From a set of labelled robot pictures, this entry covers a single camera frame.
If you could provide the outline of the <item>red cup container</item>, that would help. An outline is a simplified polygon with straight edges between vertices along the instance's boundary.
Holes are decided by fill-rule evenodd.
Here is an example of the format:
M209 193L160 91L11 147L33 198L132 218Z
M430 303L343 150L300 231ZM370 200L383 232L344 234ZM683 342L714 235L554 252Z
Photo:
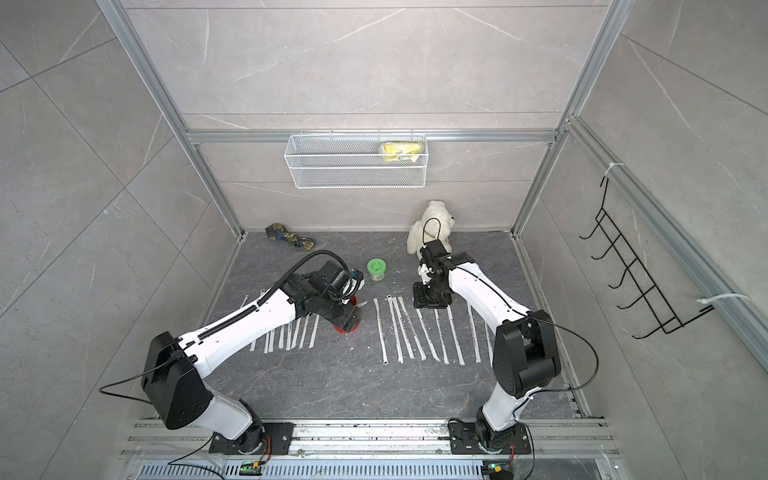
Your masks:
M355 331L361 322L361 309L356 296L340 306L338 315L333 320L334 328L344 334Z

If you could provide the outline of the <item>white straw eleventh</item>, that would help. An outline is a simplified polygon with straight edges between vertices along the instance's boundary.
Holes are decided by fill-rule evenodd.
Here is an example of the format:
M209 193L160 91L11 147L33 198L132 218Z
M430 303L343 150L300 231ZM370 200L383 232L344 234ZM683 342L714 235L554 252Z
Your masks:
M299 337L299 332L300 332L300 328L301 328L301 321L302 321L302 318L298 318L292 324L293 325L293 333L292 333L292 337L291 337L290 346L287 347L288 349L298 348L297 344L298 344L298 337Z

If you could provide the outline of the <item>white straw seventeenth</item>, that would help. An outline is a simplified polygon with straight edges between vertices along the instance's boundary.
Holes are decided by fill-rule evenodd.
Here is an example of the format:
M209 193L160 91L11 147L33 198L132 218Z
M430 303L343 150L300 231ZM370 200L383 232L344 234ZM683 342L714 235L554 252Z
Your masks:
M485 332L488 360L489 360L489 364L492 365L492 362L493 362L492 334L491 334L491 329L488 325L484 326L484 332Z

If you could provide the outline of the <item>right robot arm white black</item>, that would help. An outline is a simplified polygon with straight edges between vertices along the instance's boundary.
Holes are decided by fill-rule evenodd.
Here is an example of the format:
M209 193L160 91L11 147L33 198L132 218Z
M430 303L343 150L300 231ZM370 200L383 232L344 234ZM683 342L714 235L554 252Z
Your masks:
M527 402L561 373L550 317L514 301L472 257L448 252L439 240L421 248L419 275L421 280L413 287L416 308L446 309L457 294L494 331L496 385L478 410L475 438L481 449L497 453L519 432L519 414Z

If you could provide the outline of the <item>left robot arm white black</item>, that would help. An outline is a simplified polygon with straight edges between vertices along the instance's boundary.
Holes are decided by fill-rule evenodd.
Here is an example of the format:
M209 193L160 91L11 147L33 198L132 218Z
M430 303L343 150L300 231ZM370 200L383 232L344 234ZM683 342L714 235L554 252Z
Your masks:
M180 336L152 339L141 387L169 430L205 428L241 454L263 449L267 433L243 400L233 400L206 379L230 357L294 320L318 315L344 333L358 327L361 310L351 300L364 275L332 255L320 269L292 266L258 299L220 320Z

